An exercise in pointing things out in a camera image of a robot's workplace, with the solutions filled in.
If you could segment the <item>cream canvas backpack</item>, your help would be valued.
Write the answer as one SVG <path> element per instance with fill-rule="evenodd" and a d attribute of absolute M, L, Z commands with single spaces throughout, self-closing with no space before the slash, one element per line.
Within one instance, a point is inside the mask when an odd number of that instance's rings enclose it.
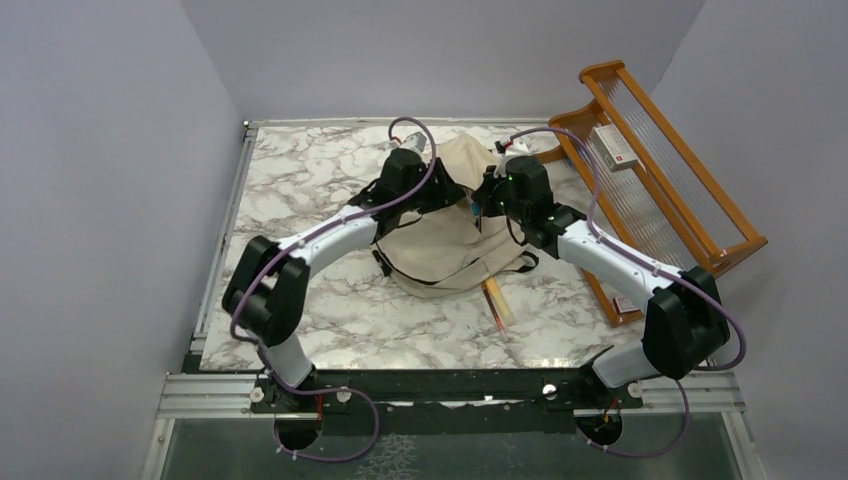
<path fill-rule="evenodd" d="M 437 147 L 451 179 L 462 189 L 460 200 L 426 213 L 377 241 L 371 253 L 384 275 L 404 292 L 430 299 L 458 294 L 501 272 L 529 273 L 539 257 L 515 243 L 504 217 L 479 221 L 470 193 L 485 169 L 498 158 L 481 142 L 460 134 Z"/>

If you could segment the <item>yellow pencil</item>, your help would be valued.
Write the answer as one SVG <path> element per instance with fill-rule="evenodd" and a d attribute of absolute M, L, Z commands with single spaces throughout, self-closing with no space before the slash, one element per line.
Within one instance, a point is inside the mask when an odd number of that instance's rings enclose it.
<path fill-rule="evenodd" d="M 499 313 L 501 323 L 505 327 L 511 327 L 516 324 L 515 316 L 506 300 L 506 297 L 503 295 L 499 285 L 497 284 L 494 277 L 489 277 L 484 281 L 484 286 L 487 291 L 491 295 L 494 304 Z"/>

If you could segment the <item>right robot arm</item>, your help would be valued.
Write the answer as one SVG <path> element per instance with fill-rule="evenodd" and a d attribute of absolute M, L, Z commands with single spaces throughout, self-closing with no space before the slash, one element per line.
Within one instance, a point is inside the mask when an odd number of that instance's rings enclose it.
<path fill-rule="evenodd" d="M 618 387 L 643 378 L 679 380 L 729 341 L 730 325 L 709 272 L 646 256 L 556 202 L 536 157 L 487 167 L 472 199 L 483 216 L 503 216 L 518 227 L 521 242 L 592 273 L 644 314 L 640 340 L 614 346 L 584 366 L 576 384 L 585 404 L 600 407 Z"/>

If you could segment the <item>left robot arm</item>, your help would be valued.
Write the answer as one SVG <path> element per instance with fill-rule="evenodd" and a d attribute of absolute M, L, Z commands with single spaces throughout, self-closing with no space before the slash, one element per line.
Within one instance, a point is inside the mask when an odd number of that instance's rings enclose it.
<path fill-rule="evenodd" d="M 366 248 L 400 225 L 408 212 L 426 214 L 454 205 L 465 190 L 441 159 L 396 148 L 380 175 L 334 216 L 288 239 L 252 238 L 227 285 L 222 307 L 231 325 L 248 332 L 266 367 L 277 378 L 276 396 L 298 411 L 313 401 L 312 361 L 295 333 L 309 281 L 348 253 Z"/>

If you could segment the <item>small white red box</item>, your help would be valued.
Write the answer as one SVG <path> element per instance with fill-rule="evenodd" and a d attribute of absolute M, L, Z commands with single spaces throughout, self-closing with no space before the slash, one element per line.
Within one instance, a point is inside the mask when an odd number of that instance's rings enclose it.
<path fill-rule="evenodd" d="M 638 155 L 614 124 L 594 127 L 589 139 L 606 168 L 612 172 L 630 169 L 639 163 Z"/>

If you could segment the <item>wooden rack with clear slats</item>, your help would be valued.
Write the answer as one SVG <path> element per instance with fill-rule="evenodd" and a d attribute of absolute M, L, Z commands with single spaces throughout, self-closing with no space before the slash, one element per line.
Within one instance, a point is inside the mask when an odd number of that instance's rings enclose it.
<path fill-rule="evenodd" d="M 747 219 L 620 60 L 582 70 L 593 98 L 548 124 L 581 140 L 614 124 L 639 157 L 630 169 L 598 174 L 598 222 L 627 245 L 719 278 L 768 240 Z"/>

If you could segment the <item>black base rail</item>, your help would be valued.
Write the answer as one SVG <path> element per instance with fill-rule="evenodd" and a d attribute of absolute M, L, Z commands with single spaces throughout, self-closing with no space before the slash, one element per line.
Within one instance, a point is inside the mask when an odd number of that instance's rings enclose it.
<path fill-rule="evenodd" d="M 565 433 L 577 416 L 642 407 L 626 387 L 590 385 L 578 368 L 330 370 L 297 394 L 266 375 L 249 395 L 254 414 L 285 431 L 327 436 Z"/>

